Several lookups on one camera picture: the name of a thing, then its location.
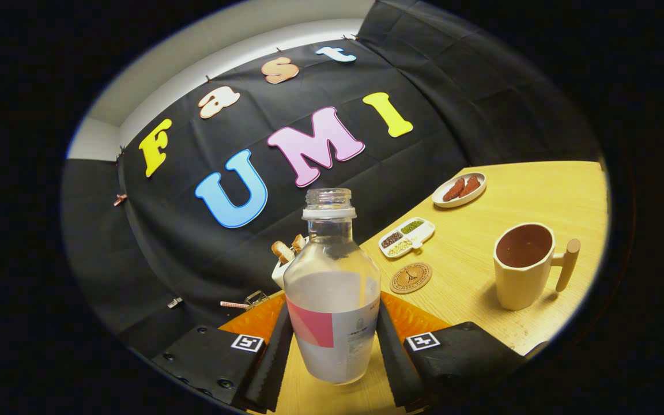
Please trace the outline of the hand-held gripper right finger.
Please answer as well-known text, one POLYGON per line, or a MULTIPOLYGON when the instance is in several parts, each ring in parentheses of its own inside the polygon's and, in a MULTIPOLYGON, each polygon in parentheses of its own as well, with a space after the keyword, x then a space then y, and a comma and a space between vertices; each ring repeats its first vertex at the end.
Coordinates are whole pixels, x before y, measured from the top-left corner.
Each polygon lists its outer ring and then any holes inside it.
POLYGON ((385 292, 376 332, 395 406, 409 412, 481 397, 526 362, 474 322, 451 325, 385 292))

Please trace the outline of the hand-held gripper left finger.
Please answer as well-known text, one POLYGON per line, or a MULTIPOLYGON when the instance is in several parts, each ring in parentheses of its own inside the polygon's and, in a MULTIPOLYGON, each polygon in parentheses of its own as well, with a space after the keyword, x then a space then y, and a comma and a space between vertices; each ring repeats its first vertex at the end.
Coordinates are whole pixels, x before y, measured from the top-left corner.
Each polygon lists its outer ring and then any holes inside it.
POLYGON ((292 334, 285 295, 277 295, 219 328, 191 328, 153 362, 219 402, 275 412, 292 334))

